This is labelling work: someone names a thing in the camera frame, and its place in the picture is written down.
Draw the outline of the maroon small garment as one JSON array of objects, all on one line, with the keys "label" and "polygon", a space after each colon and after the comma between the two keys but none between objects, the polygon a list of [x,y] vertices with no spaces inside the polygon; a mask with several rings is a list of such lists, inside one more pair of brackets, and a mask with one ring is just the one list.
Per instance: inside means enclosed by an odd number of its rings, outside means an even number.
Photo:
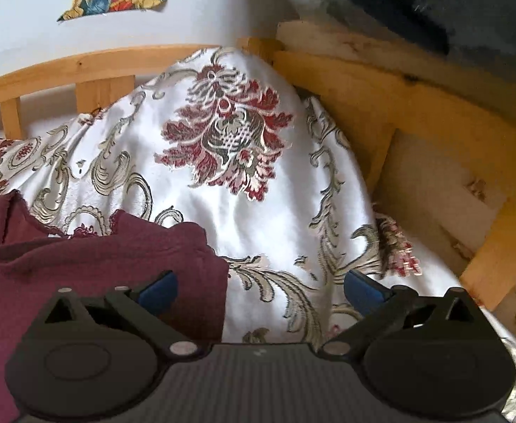
[{"label": "maroon small garment", "polygon": [[179,295],[160,318],[195,341],[220,341],[228,265],[208,246],[200,225],[165,228],[117,210],[109,235],[81,225],[66,236],[38,222],[18,192],[0,195],[0,422],[17,415],[5,385],[5,363],[51,294],[70,287],[94,296],[166,270],[177,276]]}]

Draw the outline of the white floral satin bedspread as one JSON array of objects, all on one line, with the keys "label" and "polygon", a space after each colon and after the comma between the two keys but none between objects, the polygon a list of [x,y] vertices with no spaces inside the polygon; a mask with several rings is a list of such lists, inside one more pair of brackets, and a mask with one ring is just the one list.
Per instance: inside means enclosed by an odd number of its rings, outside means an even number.
[{"label": "white floral satin bedspread", "polygon": [[194,357],[44,357],[55,291],[5,363],[11,422],[516,422],[516,342],[477,304],[477,357],[318,355],[361,320],[352,270],[422,296],[461,285],[426,281],[320,101],[257,57],[196,51],[109,106],[0,139],[12,191],[66,236],[109,235],[117,210],[193,222],[228,273],[222,338],[188,337]]}]

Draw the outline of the wooden bed frame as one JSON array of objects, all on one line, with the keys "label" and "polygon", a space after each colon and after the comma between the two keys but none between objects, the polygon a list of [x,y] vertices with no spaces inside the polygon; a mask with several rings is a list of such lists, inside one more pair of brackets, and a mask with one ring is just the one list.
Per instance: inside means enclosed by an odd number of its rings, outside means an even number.
[{"label": "wooden bed frame", "polygon": [[[257,55],[292,85],[321,97],[360,156],[369,187],[379,182],[396,131],[449,153],[505,194],[462,283],[493,309],[516,285],[516,85],[453,65],[402,41],[382,41],[307,21],[282,23],[275,38],[247,37]],[[0,76],[4,133],[20,139],[20,99],[74,85],[85,113],[130,93],[141,74],[157,73],[195,51],[192,44],[89,51]]]}]

